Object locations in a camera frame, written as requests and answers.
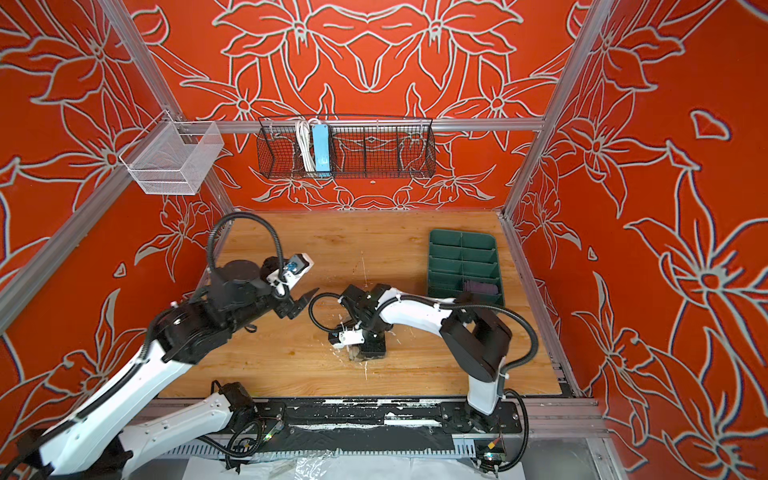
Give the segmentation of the purple sock with yellow cuff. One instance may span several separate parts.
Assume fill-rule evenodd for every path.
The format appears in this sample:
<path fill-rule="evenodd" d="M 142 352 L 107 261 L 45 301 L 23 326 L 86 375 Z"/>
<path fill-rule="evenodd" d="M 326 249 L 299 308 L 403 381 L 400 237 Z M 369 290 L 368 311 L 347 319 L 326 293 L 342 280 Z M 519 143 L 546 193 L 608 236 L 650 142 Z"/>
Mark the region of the purple sock with yellow cuff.
<path fill-rule="evenodd" d="M 499 287 L 495 283 L 484 283 L 476 280 L 465 280 L 463 290 L 477 295 L 499 294 Z"/>

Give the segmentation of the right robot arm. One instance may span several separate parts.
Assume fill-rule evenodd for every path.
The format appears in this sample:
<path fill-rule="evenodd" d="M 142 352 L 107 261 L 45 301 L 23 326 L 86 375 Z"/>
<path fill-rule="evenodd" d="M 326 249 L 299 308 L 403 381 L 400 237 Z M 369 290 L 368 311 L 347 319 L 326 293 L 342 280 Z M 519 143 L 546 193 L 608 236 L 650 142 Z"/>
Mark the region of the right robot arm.
<path fill-rule="evenodd" d="M 385 333 L 400 325 L 442 339 L 458 366 L 468 375 L 465 413 L 456 427 L 488 429 L 498 421 L 495 410 L 503 387 L 502 367 L 509 351 L 512 331 L 504 316 L 517 320 L 516 312 L 474 300 L 430 298 L 407 294 L 386 284 L 371 291 L 348 287 L 338 303 L 349 319 L 328 335 L 336 348 L 356 347 L 364 359 L 386 355 Z"/>

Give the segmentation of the brown argyle sock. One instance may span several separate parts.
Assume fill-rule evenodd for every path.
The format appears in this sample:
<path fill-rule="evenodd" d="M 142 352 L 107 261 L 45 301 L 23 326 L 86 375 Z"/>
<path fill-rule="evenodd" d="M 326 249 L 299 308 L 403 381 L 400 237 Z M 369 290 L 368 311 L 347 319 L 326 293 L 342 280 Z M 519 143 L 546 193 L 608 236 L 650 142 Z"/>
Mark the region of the brown argyle sock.
<path fill-rule="evenodd" d="M 359 346 L 348 346 L 347 351 L 349 360 L 352 362 L 364 362 L 367 360 L 366 354 Z"/>

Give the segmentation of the green divided tray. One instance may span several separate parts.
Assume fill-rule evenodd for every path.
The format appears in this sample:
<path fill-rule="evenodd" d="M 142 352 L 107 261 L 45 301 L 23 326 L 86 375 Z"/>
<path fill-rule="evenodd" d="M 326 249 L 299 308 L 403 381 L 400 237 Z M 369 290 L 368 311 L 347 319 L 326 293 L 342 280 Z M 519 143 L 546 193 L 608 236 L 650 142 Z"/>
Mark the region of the green divided tray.
<path fill-rule="evenodd" d="M 466 292 L 465 280 L 495 283 L 499 294 Z M 457 298 L 463 293 L 476 302 L 505 305 L 496 239 L 486 233 L 434 229 L 429 234 L 427 295 Z"/>

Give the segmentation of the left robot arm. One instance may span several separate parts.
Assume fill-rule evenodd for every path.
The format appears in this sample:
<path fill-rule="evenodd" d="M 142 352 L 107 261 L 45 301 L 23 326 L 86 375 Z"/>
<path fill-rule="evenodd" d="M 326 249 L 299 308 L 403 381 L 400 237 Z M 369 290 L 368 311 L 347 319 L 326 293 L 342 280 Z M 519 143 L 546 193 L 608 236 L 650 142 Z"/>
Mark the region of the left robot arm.
<path fill-rule="evenodd" d="M 238 330 L 270 311 L 293 319 L 306 307 L 312 295 L 294 300 L 290 291 L 313 267 L 309 255 L 267 262 L 274 272 L 247 260 L 216 268 L 203 297 L 160 313 L 137 354 L 89 400 L 55 426 L 20 437 L 19 453 L 2 478 L 26 465 L 36 479 L 124 479 L 179 445 L 254 421 L 252 397 L 233 382 L 159 419 L 132 422 L 161 390 Z"/>

